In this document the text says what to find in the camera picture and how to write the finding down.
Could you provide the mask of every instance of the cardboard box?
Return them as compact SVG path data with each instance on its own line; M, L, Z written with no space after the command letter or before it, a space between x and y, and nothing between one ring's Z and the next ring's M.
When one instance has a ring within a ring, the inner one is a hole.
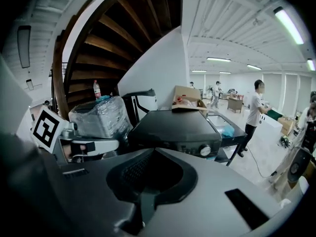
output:
M281 132L284 135L288 136L293 129L294 120L291 120L291 119L286 120L284 117L281 117L281 118L278 118L277 121L282 124Z
M177 98L181 97L182 99L187 99L191 102L197 101L197 107L191 107L187 105L177 105ZM175 86L175 92L173 97L173 103L171 109L173 111L190 111L190 110L198 110L201 111L203 115L206 115L208 109L206 105L200 98L200 91L198 89L193 89L189 87L183 86Z

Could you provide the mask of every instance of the speaker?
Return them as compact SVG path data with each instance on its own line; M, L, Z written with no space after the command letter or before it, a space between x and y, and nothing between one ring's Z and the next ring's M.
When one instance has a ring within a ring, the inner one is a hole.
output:
M300 148L296 153L294 160L287 173L287 179L290 183L297 182L303 175L311 160L311 154L306 149Z

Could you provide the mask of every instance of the white surface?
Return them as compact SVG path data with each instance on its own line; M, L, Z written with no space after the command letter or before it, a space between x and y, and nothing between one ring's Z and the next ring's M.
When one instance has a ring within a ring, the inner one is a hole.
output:
M157 99L155 96L154 97L152 97L152 96L137 96L137 99L138 99L139 105L144 107L145 109L147 109L149 111L158 110ZM141 120L147 114L146 112L139 109L138 106L137 106L137 112L138 112L139 120Z
M297 94L297 76L285 75L286 87L285 87L285 99L282 112L284 115L293 117L295 114L295 100Z
M118 83L121 96L154 89L158 108L172 105L174 86L188 86L186 58L180 27L153 45Z
M278 109L282 91L282 74L263 74L265 84L265 100Z
M0 54L0 131L15 134L31 101Z
M312 91L316 91L316 75L312 77Z
M21 140L29 141L33 143L33 140L31 139L32 122L33 120L32 120L30 109L27 109L19 125L19 128L16 132L16 135Z
M310 95L312 88L312 78L300 76L300 89L297 103L297 110L302 112L307 106L310 105Z

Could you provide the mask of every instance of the green object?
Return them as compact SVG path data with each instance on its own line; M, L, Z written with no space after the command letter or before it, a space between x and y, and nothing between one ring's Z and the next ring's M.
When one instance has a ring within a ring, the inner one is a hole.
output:
M274 120L276 120L276 121L277 121L279 118L283 117L282 114L277 113L277 112L274 111L274 110L269 110L269 111L267 112L267 116L271 117L272 119L274 119Z

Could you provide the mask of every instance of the wooden stair step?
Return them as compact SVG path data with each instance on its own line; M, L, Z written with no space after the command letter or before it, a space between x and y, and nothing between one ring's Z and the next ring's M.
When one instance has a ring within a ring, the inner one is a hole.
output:
M74 70L71 80L81 80L81 79L121 79L123 75L119 75L108 71L83 71Z
M172 25L171 25L171 17L170 17L168 0L151 0L151 1L157 13L161 30L163 30L162 29L163 27L170 30L172 28Z
M101 88L110 88L110 89L113 89L117 85L118 82L119 80L117 79L98 80L98 84ZM78 83L70 84L68 93L74 93L74 92L82 91L85 89L93 89L92 79L79 81Z
M135 48L137 48L140 52L144 52L140 44L123 27L121 27L109 16L103 14L102 17L99 19L99 22L109 27L117 34L119 34L121 37L123 37L125 40L131 43Z
M101 95L109 95L112 90L109 88L100 88ZM73 103L84 99L95 99L93 89L82 90L75 93L72 93L68 96L67 102Z
M123 64L120 64L118 62L111 61L99 56L89 55L89 54L79 54L77 57L76 63L91 64L91 65L97 65L97 66L103 66L103 67L109 67L113 69L127 71L127 67Z
M160 29L160 23L159 23L159 20L158 20L155 8L153 6L152 0L147 0L147 3L148 3L148 6L149 6L152 14L153 14L153 17L154 17L155 23L157 25L158 31L159 31L160 35L162 36L161 29Z
M108 42L107 40L97 37L95 35L89 34L84 43L87 43L89 45L97 46L101 49L104 49L106 51L112 52L114 54L117 54L129 61L133 61L133 57L127 53L126 51L122 50L118 46Z
M146 30L144 24L140 20L140 18L137 16L135 10L130 6L129 2L127 0L118 0L120 5L126 10L126 12L131 16L131 18L135 21L141 32L145 35L149 43L152 43L152 40L149 36L148 31Z

